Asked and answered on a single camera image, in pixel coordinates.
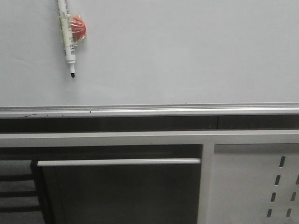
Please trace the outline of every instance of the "white metal panel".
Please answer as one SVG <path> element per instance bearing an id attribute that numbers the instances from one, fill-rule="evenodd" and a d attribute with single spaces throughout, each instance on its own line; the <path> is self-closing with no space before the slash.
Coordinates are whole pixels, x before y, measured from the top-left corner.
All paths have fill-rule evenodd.
<path id="1" fill-rule="evenodd" d="M 0 107 L 298 102 L 297 0 L 69 4 L 88 29 L 75 79 L 55 1 L 0 1 Z"/>
<path id="2" fill-rule="evenodd" d="M 282 156 L 285 163 L 279 167 Z M 280 181 L 275 185 L 277 175 Z M 299 192 L 298 175 L 299 145 L 216 146 L 207 223 L 298 223 L 298 196 L 291 202 L 293 192 Z M 273 202 L 272 193 L 276 193 Z"/>

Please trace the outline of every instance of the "whiteboard marker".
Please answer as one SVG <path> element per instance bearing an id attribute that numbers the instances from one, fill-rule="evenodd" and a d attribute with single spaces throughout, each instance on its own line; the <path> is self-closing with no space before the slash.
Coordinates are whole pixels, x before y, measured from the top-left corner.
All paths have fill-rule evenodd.
<path id="1" fill-rule="evenodd" d="M 57 0 L 60 28 L 64 43 L 64 54 L 67 63 L 70 65 L 71 76 L 75 77 L 75 47 L 74 39 L 71 31 L 71 23 L 69 17 L 69 6 L 67 0 Z"/>

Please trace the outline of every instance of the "whiteboard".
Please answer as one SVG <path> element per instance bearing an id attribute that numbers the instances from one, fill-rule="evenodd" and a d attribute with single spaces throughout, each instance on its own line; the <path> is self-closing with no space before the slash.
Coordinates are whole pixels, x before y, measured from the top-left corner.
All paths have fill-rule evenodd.
<path id="1" fill-rule="evenodd" d="M 0 108 L 299 102 L 298 0 L 0 0 Z"/>

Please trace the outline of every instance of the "metal handle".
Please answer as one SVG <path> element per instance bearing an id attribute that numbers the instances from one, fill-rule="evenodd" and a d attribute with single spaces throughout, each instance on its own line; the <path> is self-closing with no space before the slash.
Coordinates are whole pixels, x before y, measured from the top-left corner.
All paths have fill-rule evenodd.
<path id="1" fill-rule="evenodd" d="M 200 164 L 200 159 L 128 159 L 128 160 L 57 160 L 39 161 L 39 167 L 66 166 L 111 166 L 111 165 L 155 165 L 155 164 Z"/>

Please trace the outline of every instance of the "perforated panel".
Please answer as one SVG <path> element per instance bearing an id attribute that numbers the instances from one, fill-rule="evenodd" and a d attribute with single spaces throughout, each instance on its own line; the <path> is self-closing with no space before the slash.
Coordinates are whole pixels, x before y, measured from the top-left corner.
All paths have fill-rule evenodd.
<path id="1" fill-rule="evenodd" d="M 216 145 L 208 222 L 298 224 L 299 145 Z"/>

